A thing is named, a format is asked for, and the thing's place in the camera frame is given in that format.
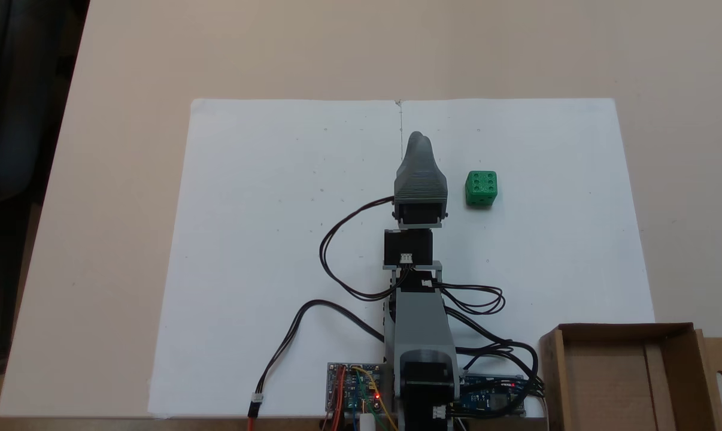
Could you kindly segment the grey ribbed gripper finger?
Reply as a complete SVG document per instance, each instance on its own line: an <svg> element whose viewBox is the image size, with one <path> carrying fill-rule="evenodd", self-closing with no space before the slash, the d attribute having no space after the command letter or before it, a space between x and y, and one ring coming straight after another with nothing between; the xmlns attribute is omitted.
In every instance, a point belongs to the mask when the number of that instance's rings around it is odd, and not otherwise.
<svg viewBox="0 0 722 431"><path fill-rule="evenodd" d="M416 151L408 151L406 145L394 180L394 200L399 199L448 200L448 182L436 163L432 142L427 136Z"/></svg>

